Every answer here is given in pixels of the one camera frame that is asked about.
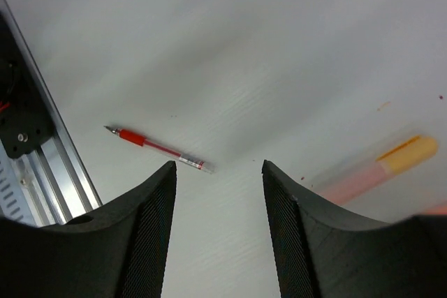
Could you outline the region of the pencil shaped pink pen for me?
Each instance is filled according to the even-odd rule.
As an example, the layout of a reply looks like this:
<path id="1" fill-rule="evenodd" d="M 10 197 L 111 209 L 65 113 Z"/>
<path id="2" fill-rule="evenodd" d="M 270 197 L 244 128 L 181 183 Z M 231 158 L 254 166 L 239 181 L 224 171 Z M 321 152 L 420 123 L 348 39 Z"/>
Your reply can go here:
<path id="1" fill-rule="evenodd" d="M 337 204 L 346 204 L 368 191 L 384 184 L 395 176 L 394 170 L 385 163 L 368 162 L 315 179 L 310 190 L 322 198 Z"/>

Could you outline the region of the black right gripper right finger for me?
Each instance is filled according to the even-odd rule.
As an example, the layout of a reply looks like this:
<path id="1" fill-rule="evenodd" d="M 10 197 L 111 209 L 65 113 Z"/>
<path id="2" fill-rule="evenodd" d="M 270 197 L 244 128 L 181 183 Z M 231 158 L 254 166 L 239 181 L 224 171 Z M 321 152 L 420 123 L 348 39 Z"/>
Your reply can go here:
<path id="1" fill-rule="evenodd" d="M 445 297 L 446 217 L 383 223 L 262 168 L 282 297 Z"/>

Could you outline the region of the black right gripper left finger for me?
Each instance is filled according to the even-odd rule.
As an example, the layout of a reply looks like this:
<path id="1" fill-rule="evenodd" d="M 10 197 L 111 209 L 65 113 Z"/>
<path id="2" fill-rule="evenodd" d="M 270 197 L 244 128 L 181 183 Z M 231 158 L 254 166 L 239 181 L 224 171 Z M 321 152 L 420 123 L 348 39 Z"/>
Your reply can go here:
<path id="1" fill-rule="evenodd" d="M 63 225 L 1 219 L 2 297 L 160 297 L 177 185 L 169 161 Z"/>

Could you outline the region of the orange highlighter pen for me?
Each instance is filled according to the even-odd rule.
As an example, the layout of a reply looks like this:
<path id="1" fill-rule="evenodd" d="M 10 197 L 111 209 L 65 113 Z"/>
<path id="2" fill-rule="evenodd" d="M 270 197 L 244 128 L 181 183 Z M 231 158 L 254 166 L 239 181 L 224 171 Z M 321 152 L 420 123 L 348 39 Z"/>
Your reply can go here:
<path id="1" fill-rule="evenodd" d="M 425 211 L 422 211 L 420 215 L 424 216 L 446 216 L 447 215 L 447 202 L 443 202 L 442 204 L 438 204 L 434 207 L 431 207 Z"/>

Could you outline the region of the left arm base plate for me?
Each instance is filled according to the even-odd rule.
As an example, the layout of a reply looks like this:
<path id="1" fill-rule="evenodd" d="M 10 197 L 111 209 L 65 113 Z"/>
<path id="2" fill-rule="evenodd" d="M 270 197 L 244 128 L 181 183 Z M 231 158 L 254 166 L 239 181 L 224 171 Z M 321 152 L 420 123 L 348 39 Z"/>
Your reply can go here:
<path id="1" fill-rule="evenodd" d="M 1 142 L 9 158 L 30 154 L 55 127 L 24 55 L 1 16 Z"/>

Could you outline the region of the aluminium front rail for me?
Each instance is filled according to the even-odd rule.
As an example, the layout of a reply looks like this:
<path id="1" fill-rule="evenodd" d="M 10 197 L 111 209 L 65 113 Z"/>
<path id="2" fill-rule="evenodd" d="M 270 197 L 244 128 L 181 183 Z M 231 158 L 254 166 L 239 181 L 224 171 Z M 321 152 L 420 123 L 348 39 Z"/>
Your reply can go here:
<path id="1" fill-rule="evenodd" d="M 17 159 L 8 157 L 1 142 L 1 156 L 8 157 L 23 192 L 24 220 L 17 222 L 35 227 L 86 223 L 101 200 L 6 0 L 1 0 L 1 16 L 31 69 L 55 127 L 47 142 Z"/>

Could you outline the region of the small orange cap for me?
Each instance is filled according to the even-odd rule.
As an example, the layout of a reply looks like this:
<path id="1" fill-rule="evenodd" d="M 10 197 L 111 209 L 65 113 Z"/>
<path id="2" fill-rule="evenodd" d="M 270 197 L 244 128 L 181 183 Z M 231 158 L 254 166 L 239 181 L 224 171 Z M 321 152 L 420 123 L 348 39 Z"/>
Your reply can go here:
<path id="1" fill-rule="evenodd" d="M 437 140 L 417 135 L 376 159 L 387 173 L 398 175 L 433 157 L 439 148 Z"/>

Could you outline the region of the red thin pen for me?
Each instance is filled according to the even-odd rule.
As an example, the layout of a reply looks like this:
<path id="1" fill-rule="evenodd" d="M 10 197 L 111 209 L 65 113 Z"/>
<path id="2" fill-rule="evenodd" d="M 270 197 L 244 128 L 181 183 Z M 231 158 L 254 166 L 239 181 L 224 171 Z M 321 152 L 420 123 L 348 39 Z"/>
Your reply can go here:
<path id="1" fill-rule="evenodd" d="M 135 133 L 124 128 L 114 127 L 114 126 L 104 126 L 110 133 L 120 137 L 121 139 L 136 144 L 140 147 L 149 147 L 151 149 L 160 151 L 161 153 L 168 155 L 169 157 L 182 162 L 185 165 L 194 167 L 197 170 L 212 174 L 214 172 L 214 167 L 211 163 L 204 161 L 200 158 L 185 154 L 180 150 L 170 148 L 164 144 L 155 142 L 149 139 L 145 135 Z"/>

